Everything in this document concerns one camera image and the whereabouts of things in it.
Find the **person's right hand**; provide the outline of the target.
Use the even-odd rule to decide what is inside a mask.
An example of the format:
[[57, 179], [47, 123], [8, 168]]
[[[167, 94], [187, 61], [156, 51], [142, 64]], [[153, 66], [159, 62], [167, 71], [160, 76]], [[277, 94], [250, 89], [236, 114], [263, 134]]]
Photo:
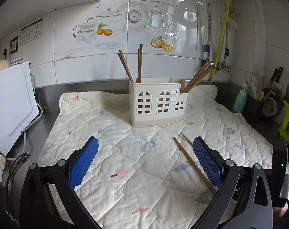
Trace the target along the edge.
[[287, 201], [287, 203], [286, 203], [286, 205], [284, 205], [284, 207], [274, 207], [273, 208], [273, 219], [274, 219], [274, 221], [277, 221], [281, 217], [283, 217], [288, 209], [289, 209], [289, 201]]

